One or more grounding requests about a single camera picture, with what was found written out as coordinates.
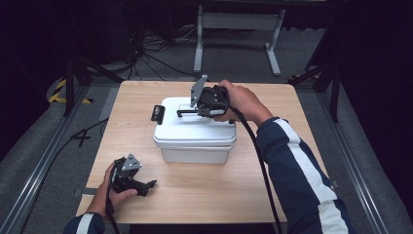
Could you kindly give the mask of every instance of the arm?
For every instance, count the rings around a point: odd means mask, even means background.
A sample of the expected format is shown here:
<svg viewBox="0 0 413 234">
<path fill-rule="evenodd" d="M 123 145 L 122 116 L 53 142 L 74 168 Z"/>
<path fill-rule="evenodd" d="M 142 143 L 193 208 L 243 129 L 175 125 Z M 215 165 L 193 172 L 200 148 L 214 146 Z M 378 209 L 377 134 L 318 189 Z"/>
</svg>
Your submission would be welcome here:
<svg viewBox="0 0 413 234">
<path fill-rule="evenodd" d="M 231 105 L 258 127 L 257 144 L 288 220 L 288 233 L 355 233 L 344 203 L 330 188 L 309 146 L 245 87 L 223 80 Z M 228 110 L 217 121 L 237 119 Z"/>
<path fill-rule="evenodd" d="M 106 191 L 109 182 L 110 172 L 113 164 L 107 168 L 102 184 L 94 194 L 86 212 L 80 216 L 72 218 L 64 227 L 64 234 L 69 233 L 103 233 L 105 225 L 103 219 L 106 217 Z M 112 201 L 113 209 L 116 211 L 122 202 L 130 197 L 136 196 L 135 189 L 129 189 L 121 193 L 116 193 L 113 189 L 109 192 L 109 198 Z"/>
</svg>

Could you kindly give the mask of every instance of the hand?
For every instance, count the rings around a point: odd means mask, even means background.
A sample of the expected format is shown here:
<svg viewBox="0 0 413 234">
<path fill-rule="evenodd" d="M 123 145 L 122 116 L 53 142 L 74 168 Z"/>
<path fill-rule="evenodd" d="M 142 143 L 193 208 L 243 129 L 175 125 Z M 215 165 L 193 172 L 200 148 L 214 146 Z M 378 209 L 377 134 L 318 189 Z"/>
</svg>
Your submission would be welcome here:
<svg viewBox="0 0 413 234">
<path fill-rule="evenodd" d="M 106 169 L 103 183 L 97 189 L 96 194 L 94 194 L 94 199 L 86 210 L 86 213 L 98 213 L 102 217 L 106 217 L 106 192 L 109 183 L 110 172 L 112 171 L 113 165 L 114 164 L 112 163 L 109 168 Z M 109 192 L 109 198 L 112 201 L 113 210 L 116 211 L 122 202 L 136 195 L 137 191 L 135 189 L 129 189 L 121 193 L 117 193 L 113 189 L 111 189 Z"/>
<path fill-rule="evenodd" d="M 230 96 L 231 106 L 241 111 L 247 121 L 253 121 L 259 127 L 264 121 L 273 117 L 270 110 L 261 103 L 258 97 L 250 89 L 243 86 L 235 86 L 227 80 L 222 80 L 218 86 L 225 87 Z M 223 115 L 214 117 L 216 121 L 239 120 L 230 109 Z"/>
</svg>

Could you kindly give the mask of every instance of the striped sleeve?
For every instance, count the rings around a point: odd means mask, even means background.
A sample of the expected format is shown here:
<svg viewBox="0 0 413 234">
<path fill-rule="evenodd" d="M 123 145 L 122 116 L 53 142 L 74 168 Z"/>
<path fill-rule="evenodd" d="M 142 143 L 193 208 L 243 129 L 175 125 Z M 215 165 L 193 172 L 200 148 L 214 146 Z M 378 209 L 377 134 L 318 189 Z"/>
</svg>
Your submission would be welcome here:
<svg viewBox="0 0 413 234">
<path fill-rule="evenodd" d="M 282 205 L 288 233 L 356 233 L 310 147 L 280 118 L 257 131 L 261 156 Z"/>
<path fill-rule="evenodd" d="M 64 227 L 63 234 L 101 234 L 104 229 L 100 214 L 86 213 L 73 217 Z"/>
</svg>

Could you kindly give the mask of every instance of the person's left hand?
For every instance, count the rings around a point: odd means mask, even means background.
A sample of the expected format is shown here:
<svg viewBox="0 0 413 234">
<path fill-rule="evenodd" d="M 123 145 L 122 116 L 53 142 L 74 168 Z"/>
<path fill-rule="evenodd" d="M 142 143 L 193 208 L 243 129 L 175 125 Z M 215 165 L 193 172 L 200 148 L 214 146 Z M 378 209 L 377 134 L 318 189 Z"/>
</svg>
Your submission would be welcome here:
<svg viewBox="0 0 413 234">
<path fill-rule="evenodd" d="M 92 199 L 91 204 L 86 210 L 86 213 L 98 213 L 102 217 L 106 217 L 106 212 L 105 212 L 106 192 L 107 192 L 107 186 L 109 183 L 110 172 L 112 171 L 113 165 L 114 164 L 112 163 L 109 166 L 109 168 L 106 169 L 104 180 L 102 184 L 99 186 L 99 188 L 97 189 L 96 193 L 94 194 L 94 198 Z M 109 198 L 112 201 L 114 212 L 119 208 L 122 202 L 136 195 L 137 195 L 137 191 L 135 189 L 129 189 L 121 193 L 117 193 L 112 188 L 109 192 Z"/>
</svg>

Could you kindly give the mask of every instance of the white container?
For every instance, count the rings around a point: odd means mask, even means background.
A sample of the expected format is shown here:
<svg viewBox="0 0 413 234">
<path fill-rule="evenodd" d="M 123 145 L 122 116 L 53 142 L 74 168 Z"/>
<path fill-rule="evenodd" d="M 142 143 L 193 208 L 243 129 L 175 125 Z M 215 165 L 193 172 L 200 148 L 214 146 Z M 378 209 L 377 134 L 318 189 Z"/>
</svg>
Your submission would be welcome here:
<svg viewBox="0 0 413 234">
<path fill-rule="evenodd" d="M 154 134 L 166 162 L 225 164 L 237 141 L 235 124 L 215 122 L 197 113 L 182 114 L 177 110 L 193 109 L 189 97 L 167 97 L 164 122 Z"/>
</svg>

